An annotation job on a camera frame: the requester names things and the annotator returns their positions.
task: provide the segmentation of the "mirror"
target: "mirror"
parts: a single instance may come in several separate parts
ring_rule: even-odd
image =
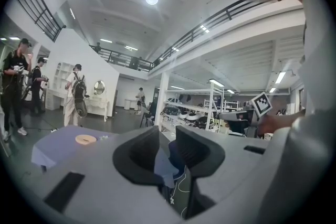
[[[105,83],[101,80],[98,80],[96,84],[94,85],[94,94],[101,95],[105,91]]]

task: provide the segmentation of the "wooden disc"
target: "wooden disc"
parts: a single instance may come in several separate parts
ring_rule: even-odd
[[[94,136],[87,135],[87,134],[80,134],[76,136],[76,142],[81,145],[88,145],[97,141]]]

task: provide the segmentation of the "beige pants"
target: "beige pants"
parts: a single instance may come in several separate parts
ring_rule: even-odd
[[[64,126],[68,126],[72,120],[72,124],[78,126],[79,115],[75,109],[75,99],[68,97],[67,104],[65,106],[64,114]]]

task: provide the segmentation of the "black metal railing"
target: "black metal railing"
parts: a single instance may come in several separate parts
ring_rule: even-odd
[[[140,58],[104,48],[100,48],[98,51],[95,46],[90,45],[90,47],[96,50],[96,52],[108,63],[145,72],[149,72],[153,68],[153,63]]]
[[[249,9],[257,7],[259,5],[277,2],[281,0],[264,0],[262,2],[253,2],[251,0],[238,0],[237,2],[223,8],[219,12],[210,16],[208,19],[204,20],[199,25],[195,26],[188,33],[186,33],[183,37],[181,37],[178,41],[176,41],[172,46],[170,46],[164,53],[162,53],[154,62],[153,67],[158,66],[162,61],[166,60],[172,54],[178,52],[183,46],[190,44],[196,38],[206,34],[207,30],[211,31],[219,25],[223,24],[228,20],[232,20],[237,17],[238,14],[242,14]]]
[[[62,28],[65,28],[65,25],[61,27],[57,23],[44,0],[18,1],[34,23],[41,28],[53,42],[55,42]]]

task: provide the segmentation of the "shoe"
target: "shoe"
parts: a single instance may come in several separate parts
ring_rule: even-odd
[[[19,128],[17,130],[17,132],[21,135],[27,135],[28,134],[27,131],[23,127]]]
[[[8,141],[9,137],[11,136],[11,134],[9,134],[8,131],[5,131],[4,134],[2,135],[3,139],[5,142]]]

